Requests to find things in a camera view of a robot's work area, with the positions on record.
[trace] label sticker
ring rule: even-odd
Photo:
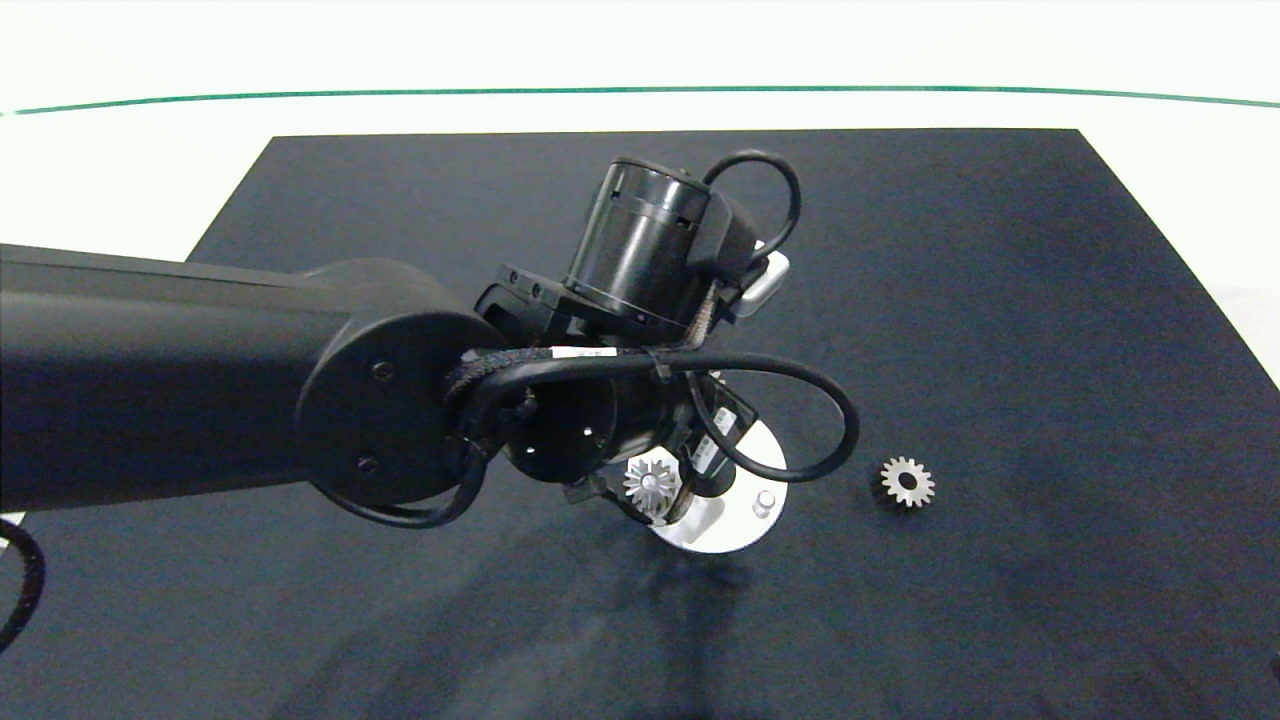
[[[733,427],[736,420],[737,415],[735,415],[728,407],[721,407],[716,411],[716,416],[712,418],[712,423],[716,424],[716,429],[718,429],[722,436],[728,436],[728,430]],[[698,474],[705,473],[718,450],[719,447],[716,447],[716,442],[712,441],[712,438],[704,437],[703,441],[698,443],[698,450],[694,451],[694,456],[691,457],[694,470],[696,470]]]
[[[553,345],[552,357],[617,357],[617,347],[573,347],[570,345]]]

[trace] metal gear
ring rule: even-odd
[[[680,478],[662,460],[632,459],[622,484],[636,510],[653,519],[662,518],[680,492]]]
[[[910,475],[914,483],[904,484],[902,475]],[[908,509],[924,507],[933,500],[933,480],[929,479],[933,473],[924,471],[924,465],[916,464],[915,457],[888,460],[881,477],[884,478],[881,484],[887,488],[890,497]]]

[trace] white circular plate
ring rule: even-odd
[[[758,462],[773,468],[787,466],[782,447],[763,421],[756,421],[746,430],[737,448]],[[660,447],[637,455],[632,460],[663,460],[675,465],[672,455]],[[724,495],[692,496],[684,518],[669,525],[650,525],[653,532],[678,548],[705,553],[733,552],[764,537],[778,520],[778,515],[782,515],[782,506],[787,500],[787,483],[767,480],[741,468],[736,470],[733,486]],[[767,511],[758,507],[762,492],[773,496],[773,506]]]

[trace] green line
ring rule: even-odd
[[[15,115],[38,113],[65,113],[69,110],[97,110],[127,105],[156,105],[161,102],[204,102],[207,100],[265,100],[271,97],[374,97],[388,95],[618,95],[640,92],[1015,92],[1028,95],[1085,95],[1093,97],[1129,97],[1138,100],[1175,100],[1179,102],[1210,102],[1215,105],[1245,105],[1251,108],[1280,108],[1268,100],[1240,100],[1234,97],[1207,97],[1203,95],[1170,95],[1165,92],[1129,92],[1123,90],[1079,90],[1070,87],[1001,87],[966,85],[696,85],[696,86],[620,86],[620,87],[442,87],[422,90],[301,90],[284,92],[225,92],[215,95],[174,95],[170,97],[137,97],[133,100],[108,100],[77,105],[51,105],[14,110]]]

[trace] black table mat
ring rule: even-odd
[[[1074,131],[276,138],[189,259],[389,256],[471,300],[499,263],[563,274],[613,156],[748,146],[805,210],[712,345],[826,369],[864,427],[758,544],[685,555],[502,460],[421,533],[305,486],[37,514],[0,716],[1274,716],[1280,393]],[[723,183],[781,218],[768,169]],[[788,457],[835,441],[744,387]],[[906,518],[868,492],[899,455],[937,482]]]

